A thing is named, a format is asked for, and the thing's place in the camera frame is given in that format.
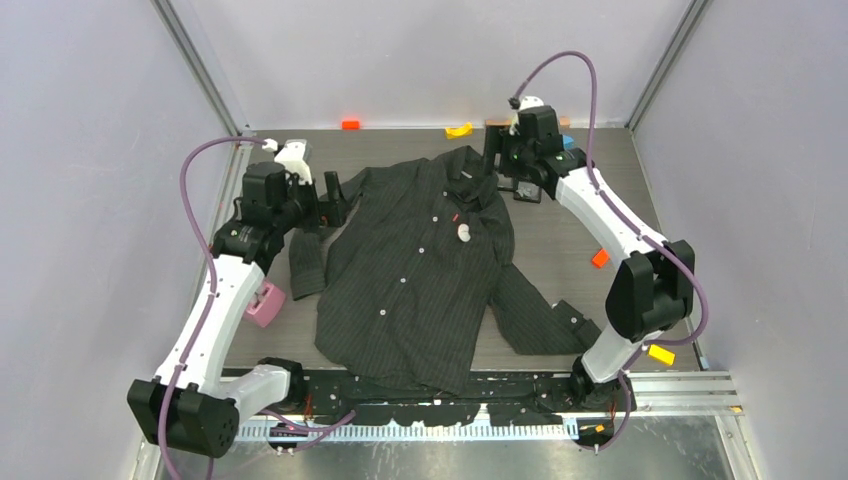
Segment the white wall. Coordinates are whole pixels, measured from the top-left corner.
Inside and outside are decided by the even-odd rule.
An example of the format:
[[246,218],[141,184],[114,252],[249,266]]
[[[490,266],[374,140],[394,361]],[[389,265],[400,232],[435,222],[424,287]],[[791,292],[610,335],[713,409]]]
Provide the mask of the white wall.
[[[225,93],[255,129],[444,126],[505,117],[506,99],[539,62],[588,54],[600,75],[598,120],[623,125],[688,1],[181,0],[193,37],[223,72]],[[560,61],[531,85],[575,124],[589,77]]]
[[[3,478],[127,478],[127,388],[176,339],[200,264],[180,163],[222,134],[149,2],[0,2]],[[227,158],[190,171],[203,224]]]
[[714,2],[637,131],[767,479],[845,478],[848,6]]

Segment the yellow block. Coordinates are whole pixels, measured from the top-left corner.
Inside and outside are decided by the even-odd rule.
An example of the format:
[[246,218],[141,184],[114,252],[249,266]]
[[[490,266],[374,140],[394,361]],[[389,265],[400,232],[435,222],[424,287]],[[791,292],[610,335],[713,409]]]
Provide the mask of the yellow block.
[[456,128],[446,128],[445,136],[448,137],[448,140],[453,140],[454,138],[465,137],[471,135],[471,131],[473,127],[471,127],[471,122],[466,123],[461,127]]
[[659,345],[651,345],[648,356],[668,366],[674,365],[674,352],[670,352]]

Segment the striped shirt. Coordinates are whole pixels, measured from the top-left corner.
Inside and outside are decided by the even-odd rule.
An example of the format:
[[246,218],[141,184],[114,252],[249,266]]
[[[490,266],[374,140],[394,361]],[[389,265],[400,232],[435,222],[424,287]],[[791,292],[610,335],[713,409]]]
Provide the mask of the striped shirt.
[[289,247],[294,298],[323,291],[316,347],[385,386],[459,393],[487,305],[519,354],[591,346],[597,326],[566,302],[551,308],[512,264],[515,237],[497,182],[461,147],[366,168],[343,184],[359,205],[326,269],[322,234],[297,231]]

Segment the wood grain surface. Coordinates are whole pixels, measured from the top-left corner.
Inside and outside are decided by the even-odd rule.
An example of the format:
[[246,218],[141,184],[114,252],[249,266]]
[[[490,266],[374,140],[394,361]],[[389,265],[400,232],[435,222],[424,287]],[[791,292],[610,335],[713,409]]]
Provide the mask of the wood grain surface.
[[[586,130],[571,129],[577,145],[586,145]],[[336,170],[345,181],[367,166],[392,165],[420,157],[432,158],[439,153],[462,145],[471,145],[482,152],[483,135],[454,140],[445,139],[443,130],[302,130],[260,132],[261,137],[286,139],[304,138],[312,145],[310,165],[323,193],[323,172]],[[270,160],[270,154],[254,148],[250,161]],[[639,215],[645,223],[657,228],[657,218],[648,188],[639,166],[630,132],[625,129],[599,129],[595,138],[595,161],[604,179]],[[614,276],[607,265],[596,269],[592,257],[598,252],[598,242],[565,208],[545,198],[541,205],[513,201],[507,196],[512,223],[515,227],[515,265],[554,303],[565,299],[600,328],[606,325],[604,300]],[[290,294],[288,252],[274,261],[269,279]],[[236,332],[225,364],[228,367],[247,367],[267,356],[301,362],[305,368],[340,368],[330,363],[313,345],[315,336],[315,306],[318,295],[300,301],[287,299],[277,318],[267,328],[243,322]],[[686,334],[684,322],[666,334],[680,338]],[[677,361],[665,367],[651,359],[642,358],[634,370],[698,370],[695,351],[691,346],[674,349]],[[474,356],[475,370],[557,370],[568,371],[574,356],[517,355],[501,337],[490,310],[480,327]]]

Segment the pink object with holes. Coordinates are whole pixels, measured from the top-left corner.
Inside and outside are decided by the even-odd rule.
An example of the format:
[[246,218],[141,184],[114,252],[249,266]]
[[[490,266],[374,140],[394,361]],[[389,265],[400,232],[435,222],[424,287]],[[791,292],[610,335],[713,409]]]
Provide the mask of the pink object with holes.
[[268,280],[263,280],[257,296],[247,304],[247,309],[244,311],[242,318],[265,328],[277,316],[280,309],[283,308],[283,302],[285,301],[285,292]]

